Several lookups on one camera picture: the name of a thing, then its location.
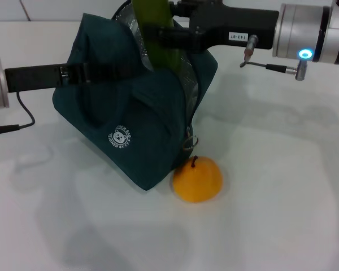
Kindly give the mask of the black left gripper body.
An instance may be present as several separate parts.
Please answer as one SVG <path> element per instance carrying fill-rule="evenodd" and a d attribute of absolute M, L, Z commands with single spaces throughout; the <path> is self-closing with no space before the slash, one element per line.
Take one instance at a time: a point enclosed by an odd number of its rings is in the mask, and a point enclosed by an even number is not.
<path fill-rule="evenodd" d="M 62 88 L 88 82 L 88 65 L 54 64 L 5 69 L 10 93 Z"/>

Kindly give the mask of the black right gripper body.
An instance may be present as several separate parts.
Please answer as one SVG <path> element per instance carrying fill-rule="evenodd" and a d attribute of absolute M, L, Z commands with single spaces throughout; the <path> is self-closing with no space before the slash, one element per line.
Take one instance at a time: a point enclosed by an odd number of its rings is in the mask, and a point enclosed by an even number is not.
<path fill-rule="evenodd" d="M 194 5 L 188 51 L 200 53 L 217 45 L 246 47 L 251 36 L 258 38 L 256 48 L 272 49 L 278 11 L 229 7 L 222 1 L 186 3 Z"/>

